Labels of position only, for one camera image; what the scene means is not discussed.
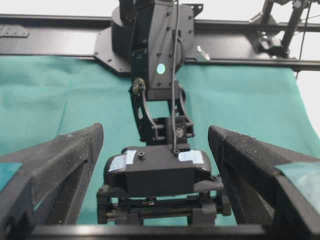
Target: green cloth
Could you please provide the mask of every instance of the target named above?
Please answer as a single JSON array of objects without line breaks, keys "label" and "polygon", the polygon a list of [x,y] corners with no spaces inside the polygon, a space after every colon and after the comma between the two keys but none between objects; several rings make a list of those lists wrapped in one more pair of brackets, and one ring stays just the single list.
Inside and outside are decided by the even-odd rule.
[{"label": "green cloth", "polygon": [[[185,65],[177,74],[186,109],[195,123],[193,149],[211,157],[208,128],[218,125],[261,141],[320,157],[294,73],[288,68]],[[94,62],[57,56],[0,57],[0,154],[51,140],[93,123],[104,127],[104,145],[78,218],[96,224],[96,192],[109,157],[124,147],[143,146],[132,113],[130,78],[120,78]],[[169,115],[165,102],[149,104],[154,117]],[[234,224],[219,216],[218,224]],[[185,217],[147,224],[185,225]]]}]

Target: black metal frame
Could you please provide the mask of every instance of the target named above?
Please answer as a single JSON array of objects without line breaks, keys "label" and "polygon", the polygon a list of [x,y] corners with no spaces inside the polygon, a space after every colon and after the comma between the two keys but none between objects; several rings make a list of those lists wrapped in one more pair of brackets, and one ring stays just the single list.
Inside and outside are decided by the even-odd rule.
[{"label": "black metal frame", "polygon": [[[0,37],[0,55],[58,55],[95,60],[95,55],[99,54],[95,52],[95,35],[110,27],[111,18],[0,14],[0,24],[22,25],[29,32],[27,38]],[[185,63],[289,67],[296,72],[320,71],[320,60],[273,59],[266,53],[256,53],[250,44],[250,36],[256,36],[257,31],[278,33],[287,28],[288,24],[284,22],[253,24],[249,21],[196,19],[196,45],[202,46],[210,55],[210,60],[198,59],[195,57],[197,53],[192,52],[186,55]],[[320,33],[320,24],[309,23],[305,26],[299,23],[296,30]],[[239,47],[232,49],[235,43]],[[123,71],[120,75],[128,76],[129,72]]]}]

